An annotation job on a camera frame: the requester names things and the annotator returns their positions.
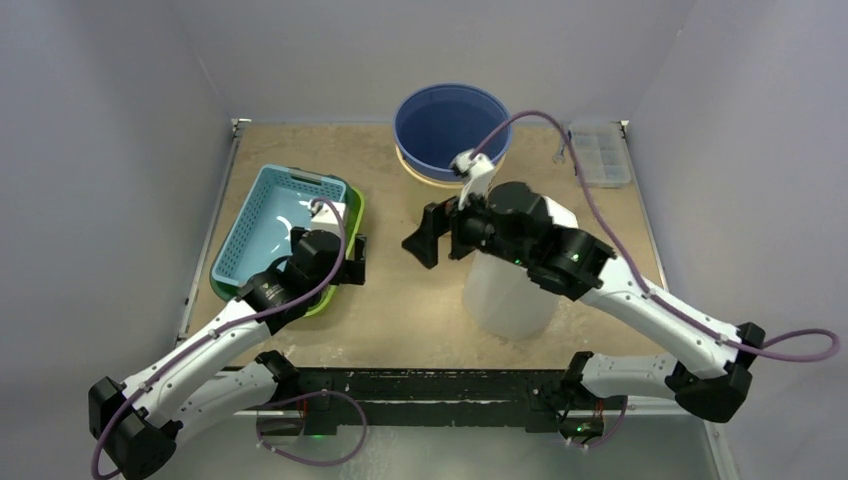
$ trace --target white plastic jug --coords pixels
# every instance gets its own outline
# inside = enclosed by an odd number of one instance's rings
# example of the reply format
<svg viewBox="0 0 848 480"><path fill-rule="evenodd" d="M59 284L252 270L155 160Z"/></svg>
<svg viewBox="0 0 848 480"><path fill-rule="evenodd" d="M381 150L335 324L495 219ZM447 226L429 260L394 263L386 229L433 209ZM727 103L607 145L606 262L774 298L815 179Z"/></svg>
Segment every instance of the white plastic jug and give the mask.
<svg viewBox="0 0 848 480"><path fill-rule="evenodd" d="M571 211L548 197L545 202L555 223L577 228L577 217ZM477 252L462 301L481 329L521 340L548 326L560 297L531 282L525 268Z"/></svg>

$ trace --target black metal frame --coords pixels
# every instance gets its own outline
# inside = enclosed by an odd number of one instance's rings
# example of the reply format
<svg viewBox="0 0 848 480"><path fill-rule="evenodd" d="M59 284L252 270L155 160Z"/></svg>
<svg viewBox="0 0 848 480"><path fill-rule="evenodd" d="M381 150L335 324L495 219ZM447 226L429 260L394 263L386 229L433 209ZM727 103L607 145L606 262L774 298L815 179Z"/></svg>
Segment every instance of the black metal frame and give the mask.
<svg viewBox="0 0 848 480"><path fill-rule="evenodd" d="M360 404L368 424L376 426L506 426L528 433L557 432L557 412L591 411L597 400L575 393L573 387L564 389L564 382L571 384L566 370L307 367L288 372L279 379L276 399L322 389L345 392ZM623 396L611 397L604 406L617 410L625 401ZM309 400L303 433L333 435L338 426L360 423L349 402L317 397Z"/></svg>

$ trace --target gray wall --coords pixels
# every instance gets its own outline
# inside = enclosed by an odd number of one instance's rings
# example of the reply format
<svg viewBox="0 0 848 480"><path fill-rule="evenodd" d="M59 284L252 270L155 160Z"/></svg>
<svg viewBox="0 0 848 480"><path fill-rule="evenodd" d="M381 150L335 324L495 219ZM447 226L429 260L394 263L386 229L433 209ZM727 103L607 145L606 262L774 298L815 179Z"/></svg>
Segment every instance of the gray wall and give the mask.
<svg viewBox="0 0 848 480"><path fill-rule="evenodd" d="M86 392L173 347L228 120L167 1L0 4L0 465L88 477Z"/></svg>
<svg viewBox="0 0 848 480"><path fill-rule="evenodd" d="M629 118L694 0L174 0L231 116L386 121L465 82L507 108Z"/></svg>
<svg viewBox="0 0 848 480"><path fill-rule="evenodd" d="M841 0L700 0L632 119L671 290L726 321L848 337L845 25ZM845 478L846 355L752 372L728 425L743 478Z"/></svg>

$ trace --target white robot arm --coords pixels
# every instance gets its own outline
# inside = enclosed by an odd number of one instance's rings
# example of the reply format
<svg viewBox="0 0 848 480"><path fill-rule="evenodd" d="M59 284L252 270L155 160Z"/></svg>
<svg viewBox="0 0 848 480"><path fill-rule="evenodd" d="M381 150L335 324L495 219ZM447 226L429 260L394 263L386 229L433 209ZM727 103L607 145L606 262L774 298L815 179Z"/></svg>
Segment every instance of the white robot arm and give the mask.
<svg viewBox="0 0 848 480"><path fill-rule="evenodd" d="M450 231L449 258L479 250L519 264L541 288L609 313L668 351L647 357L579 352L569 372L584 394L671 399L706 420L728 421L745 399L751 381L747 368L755 358L732 344L759 348L762 329L711 318L649 280L638 281L625 258L576 228L573 215L562 214L565 208L550 198L517 182L490 191L494 167L485 155L472 159L469 152L451 165L464 179L460 196L426 207L421 227L404 248L432 268L438 262L435 239ZM658 298L723 341L681 321Z"/></svg>
<svg viewBox="0 0 848 480"><path fill-rule="evenodd" d="M89 389L89 428L98 452L105 450L124 478L148 477L178 445L235 412L295 396L289 380L296 370L279 352L261 353L235 374L218 376L239 354L302 317L326 285L365 283L364 236L355 239L349 260L343 259L344 242L326 230L294 228L291 241L291 256L252 276L171 353L123 382L104 377ZM96 462L92 474L103 478Z"/></svg>

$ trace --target purple cable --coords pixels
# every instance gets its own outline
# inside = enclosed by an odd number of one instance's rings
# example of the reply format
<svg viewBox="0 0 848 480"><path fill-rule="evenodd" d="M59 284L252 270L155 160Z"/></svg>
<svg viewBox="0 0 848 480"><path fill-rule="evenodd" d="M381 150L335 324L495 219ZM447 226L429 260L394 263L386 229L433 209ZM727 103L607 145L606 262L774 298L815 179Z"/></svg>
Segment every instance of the purple cable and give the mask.
<svg viewBox="0 0 848 480"><path fill-rule="evenodd" d="M568 153L571 155L571 158L574 160L574 170L577 172L577 179L580 183L580 188L583 190L583 195L586 197L586 202L589 204L589 208L592 210L592 215L598 220L598 223L601 225L601 228L606 232L606 234L610 237L612 242L615 244L615 247L618 249L624 261L627 262L627 266L630 269L630 273L633 275L636 284L639 285L639 288L647 295L651 300L653 300L657 305L661 306L665 311L671 313L675 317L683 320L693 328L699 330L700 332L706 334L713 340L716 340L719 343L724 343L726 345L730 345L737 350L741 350L743 352L753 353L754 355L758 355L765 358L771 358L773 360L780 360L784 362L820 362L822 360L828 359L839 352L841 342L839 340L839 336L830 331L823 328L806 328L803 330L795 330L791 332L784 333L783 335L779 335L775 338L772 338L763 343L763 348L755 348L748 345L744 345L739 342L735 342L733 340L722 339L722 336L711 330L709 327L702 325L700 322L675 308L670 303L666 302L662 297L654 294L651 288L648 287L648 284L645 282L644 277L639 272L639 268L636 267L636 262L633 261L633 257L630 256L630 252L624 247L624 244L619 240L619 238L615 235L612 228L607 224L604 217L601 215L600 210L598 210L598 206L595 205L595 199L592 197L592 193L589 191L589 187L586 184L586 181L583 177L583 167L580 165L580 162L577 160L577 153L574 151L574 146L571 144L571 138L569 138L568 134L565 132L565 129L562 128L562 125L556 121L552 116L548 115L545 112L541 112L539 110L525 110L523 112L518 112L515 115L511 116L509 119L498 125L492 133L490 133L486 138L480 142L480 145L471 152L470 158L474 158L477 154L480 153L481 150L503 129L508 127L510 124L518 120L519 118L529 117L529 116L537 116L544 118L554 128L557 129L560 136L562 137L562 141L565 144L566 148L568 148ZM802 337L807 335L823 335L830 338L831 345L827 350L815 353L811 355L790 355L786 353L773 353L768 352L765 349L771 347L772 345L778 344L784 340L788 340L790 338Z"/></svg>
<svg viewBox="0 0 848 480"><path fill-rule="evenodd" d="M312 199L312 202L311 202L310 205L314 204L315 202L322 202L325 205L327 205L330 208L330 210L333 212L333 215L336 217L336 222L338 222L339 228L342 231L344 231L344 220L342 219L342 216L339 213L338 209L336 209L336 206L333 205L333 202L326 199L326 198L319 197L319 198ZM221 325L217 329L215 329L215 332L217 332L218 335L220 336L224 332L226 332L227 330L229 330L231 328L237 327L239 325L243 325L243 324L251 322L251 321L255 321L255 320L265 318L269 315L275 315L275 314L280 313L284 310L288 310L289 308L300 305L301 303L305 302L306 300L310 299L311 297L313 297L316 294L318 294L319 292L321 292L321 290L323 290L327 285L330 284L330 281L333 279L333 277L336 276L336 273L338 273L339 268L341 268L342 262L344 261L345 250L347 249L345 236L342 235L340 237L340 240L341 240L341 242L340 242L340 245L339 245L339 255L336 257L336 263L333 264L333 268L330 269L330 273L327 275L327 278L322 280L321 283L319 283L315 288L306 292L302 296L300 296L300 297L298 297L298 298L296 298L296 299L294 299L290 302L287 302L283 305L280 305L278 307L274 307L274 308L271 308L269 310L263 310L261 312L254 313L254 314L248 315L246 317L238 318L236 320L231 320L231 321ZM144 390L147 387L150 387L154 383L158 382L159 379L162 378L163 375L165 375L168 371L170 371L174 367L174 365L178 364L184 358L191 355L198 348L202 347L207 342L210 342L212 340L214 340L214 338L212 338L211 336L204 335L200 339L198 339L196 342L192 343L191 345L188 345L179 354L175 355L174 358L172 358L170 361L168 361L164 365L162 365L156 371L156 373L154 373L153 375L150 376L150 378L147 379L147 381L145 381L142 385L139 385L138 390L136 390L132 395L130 395L126 399L126 401L124 401L123 404L121 404L121 406L118 408L118 410L115 412L115 414L112 415L112 418L109 419L109 422L106 423L106 427L103 428L103 432L100 434L100 438L97 439L97 445L94 447L94 454L91 456L91 476L92 476L92 478L94 478L95 480L109 480L111 478L114 478L115 476L117 476L120 473L119 470L115 470L113 472L107 473L106 475L101 474L100 473L100 455L101 455L101 453L103 453L103 448L106 445L106 439L109 438L109 435L112 433L112 430L114 430L115 425L118 423L118 419L121 418L121 416L124 414L124 412L126 412L127 409L133 403L135 403L136 401L138 401L139 398L141 398L141 396L145 393Z"/></svg>
<svg viewBox="0 0 848 480"><path fill-rule="evenodd" d="M262 445L263 447L265 447L265 449L268 450L271 453L276 453L277 455L280 455L281 457L288 458L289 460L294 460L295 462L302 463L304 465L309 465L310 467L335 467L336 465L341 465L342 463L353 458L357 453L359 453L360 450L362 450L362 446L365 445L365 438L368 435L368 421L365 418L365 411L362 410L362 406L359 405L359 403L357 403L357 401L354 400L353 398L351 398L350 396L345 395L342 392L334 392L334 391L331 391L331 390L327 390L327 391L320 391L320 392L311 392L311 393L307 393L307 394L304 394L304 395L299 395L297 397L288 398L286 400L282 400L282 401L279 401L279 402L266 403L265 405L262 405L262 407L263 408L269 408L269 409L270 408L279 408L279 407L282 407L282 406L285 406L285 405L292 404L294 402L299 402L301 400L308 400L310 398L315 398L315 397L323 397L324 395L330 395L330 396L333 396L333 397L339 397L339 398L343 398L343 399L347 400L348 402L351 403L351 405L354 406L354 408L356 408L356 412L359 413L359 418L362 419L362 435L359 437L359 441L356 442L356 446L353 447L353 450L351 450L350 453L348 453L347 455L345 455L341 458L338 458L336 460L326 460L326 461L324 461L324 460L310 460L308 458L298 457L297 455L293 455L291 453L280 450L277 447L274 447L273 445L266 442L265 439L262 438L262 430L261 430L262 422L256 422L256 438L259 439L259 444Z"/></svg>
<svg viewBox="0 0 848 480"><path fill-rule="evenodd" d="M607 441L609 441L609 439L615 434L615 432L617 432L618 429L621 428L621 424L624 423L624 412L626 412L626 411L627 411L627 398L624 399L624 404L621 406L621 413L618 414L618 418L615 419L615 423L612 425L612 428L610 428L610 431L605 432L603 435L601 435L601 438L599 438L597 442L593 442L593 443L587 445L586 446L587 449L591 450L593 448L598 448L601 445L607 443Z"/></svg>

